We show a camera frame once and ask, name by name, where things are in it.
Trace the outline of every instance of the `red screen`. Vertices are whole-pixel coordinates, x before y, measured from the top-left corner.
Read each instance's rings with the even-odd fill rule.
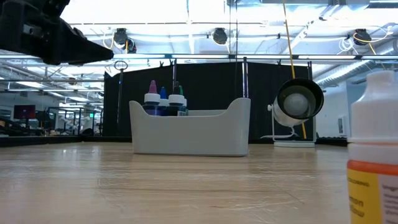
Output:
[[[15,105],[14,119],[34,119],[35,105]]]

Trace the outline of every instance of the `yellow cable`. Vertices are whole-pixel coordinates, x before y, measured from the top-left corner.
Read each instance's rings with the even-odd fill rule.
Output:
[[[102,43],[104,44],[104,47],[106,47],[107,49],[112,49],[112,47],[113,47],[113,42],[114,42],[114,33],[113,33],[113,35],[112,35],[112,43],[111,43],[111,46],[110,46],[110,47],[108,47],[108,46],[106,45],[106,43],[105,43],[105,33],[104,33],[104,39],[102,39]]]
[[[290,63],[292,64],[292,76],[293,78],[296,78],[296,74],[294,73],[294,66],[293,66],[293,53],[292,53],[292,46],[290,44],[290,35],[289,35],[289,28],[287,25],[287,14],[286,14],[286,5],[285,5],[285,0],[282,0],[284,3],[284,12],[285,12],[285,24],[286,24],[286,33],[287,33],[287,43],[289,45],[289,53],[290,53]]]
[[[285,0],[282,0],[283,4],[284,4],[284,12],[285,12],[285,24],[286,24],[286,33],[287,33],[287,43],[289,45],[289,54],[290,54],[290,64],[292,67],[292,77],[293,79],[296,78],[296,74],[294,72],[294,65],[293,65],[293,53],[292,53],[292,46],[290,44],[290,35],[289,35],[289,26],[287,24],[287,14],[286,14],[286,4],[285,4]],[[301,124],[301,127],[303,129],[303,137],[304,139],[307,139],[307,133],[305,131],[305,126],[304,123]]]
[[[374,48],[373,48],[373,46],[372,46],[371,43],[369,43],[369,47],[372,49],[373,53],[374,53],[375,55],[377,55],[377,53],[376,53],[376,51],[374,50]]]

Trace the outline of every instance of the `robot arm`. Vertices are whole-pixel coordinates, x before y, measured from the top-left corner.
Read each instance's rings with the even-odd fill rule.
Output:
[[[60,18],[70,0],[0,0],[0,49],[59,65],[109,60],[113,51],[90,42]]]

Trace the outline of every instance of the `yellow label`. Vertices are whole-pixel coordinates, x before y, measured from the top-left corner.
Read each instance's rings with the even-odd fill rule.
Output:
[[[378,175],[347,171],[351,224],[382,224]]]

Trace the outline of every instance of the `desk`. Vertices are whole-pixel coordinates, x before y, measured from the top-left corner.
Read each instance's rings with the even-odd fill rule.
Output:
[[[0,149],[1,223],[348,223],[343,147],[133,155],[129,143]]]

